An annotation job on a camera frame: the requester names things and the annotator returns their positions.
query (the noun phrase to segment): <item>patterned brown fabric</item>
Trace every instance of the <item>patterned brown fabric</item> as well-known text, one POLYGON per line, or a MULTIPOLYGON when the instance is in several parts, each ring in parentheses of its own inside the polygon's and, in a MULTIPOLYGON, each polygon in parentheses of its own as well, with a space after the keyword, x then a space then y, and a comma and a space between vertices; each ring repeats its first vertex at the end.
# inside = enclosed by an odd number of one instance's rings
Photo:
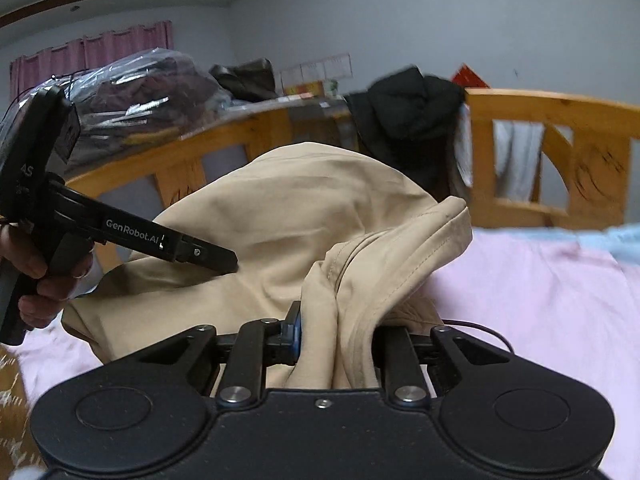
POLYGON ((0 346, 0 480, 6 480, 16 467, 43 465, 28 418, 18 361, 0 346))

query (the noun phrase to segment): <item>metal screw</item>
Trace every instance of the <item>metal screw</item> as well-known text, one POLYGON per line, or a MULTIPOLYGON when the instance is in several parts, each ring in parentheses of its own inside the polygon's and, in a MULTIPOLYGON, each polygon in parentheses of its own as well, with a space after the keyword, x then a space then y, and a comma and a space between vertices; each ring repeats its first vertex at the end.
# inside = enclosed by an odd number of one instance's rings
POLYGON ((326 408, 330 408, 333 403, 329 399, 318 399, 316 400, 316 408, 320 408, 324 410, 326 408))
POLYGON ((245 402, 250 397, 251 391, 244 386, 228 386, 220 392, 220 399, 233 404, 245 402))
POLYGON ((400 386, 395 393, 403 402, 419 402, 427 396, 427 392, 420 386, 400 386))

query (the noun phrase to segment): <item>human hand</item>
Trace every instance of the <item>human hand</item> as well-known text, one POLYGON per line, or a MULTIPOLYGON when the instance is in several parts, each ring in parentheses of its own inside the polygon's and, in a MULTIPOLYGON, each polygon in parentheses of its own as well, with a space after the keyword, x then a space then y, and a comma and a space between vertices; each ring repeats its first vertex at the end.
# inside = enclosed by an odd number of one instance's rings
POLYGON ((36 295, 18 300, 20 317, 29 326, 45 328, 62 310, 64 302, 76 288, 78 280, 89 272, 94 262, 87 254, 69 276, 47 276, 47 264, 28 234, 12 225, 0 228, 0 256, 6 258, 20 272, 38 281, 36 295))

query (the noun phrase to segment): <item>white wall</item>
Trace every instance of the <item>white wall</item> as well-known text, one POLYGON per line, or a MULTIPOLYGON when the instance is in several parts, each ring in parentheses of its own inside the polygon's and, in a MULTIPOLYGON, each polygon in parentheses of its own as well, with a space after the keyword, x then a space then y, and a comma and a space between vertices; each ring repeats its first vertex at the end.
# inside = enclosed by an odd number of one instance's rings
MULTIPOLYGON (((340 92, 416 64, 450 77, 467 63, 494 88, 587 94, 640 104, 640 0, 240 0, 229 23, 238 61, 277 70, 349 52, 340 92)), ((640 221, 640 146, 628 220, 640 221)), ((566 205, 552 165, 542 200, 566 205)))
POLYGON ((18 56, 35 54, 43 48, 59 46, 84 35, 124 30, 139 23, 150 25, 171 20, 174 25, 174 48, 192 56, 205 70, 214 63, 233 64, 236 56, 230 42, 226 12, 226 9, 206 6, 131 10, 43 30, 15 41, 0 48, 0 110, 4 113, 10 102, 9 65, 18 56))

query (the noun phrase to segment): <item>pink curtain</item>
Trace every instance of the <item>pink curtain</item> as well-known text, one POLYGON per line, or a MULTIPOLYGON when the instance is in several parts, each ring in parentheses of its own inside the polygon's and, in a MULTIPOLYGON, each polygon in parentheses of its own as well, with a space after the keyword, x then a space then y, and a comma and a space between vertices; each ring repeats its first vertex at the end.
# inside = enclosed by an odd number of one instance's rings
POLYGON ((11 98, 54 75, 100 68, 150 48, 173 47, 172 23, 159 22, 151 27, 136 25, 123 32, 105 32, 96 38, 84 37, 57 48, 46 48, 33 56, 20 56, 11 63, 11 98))

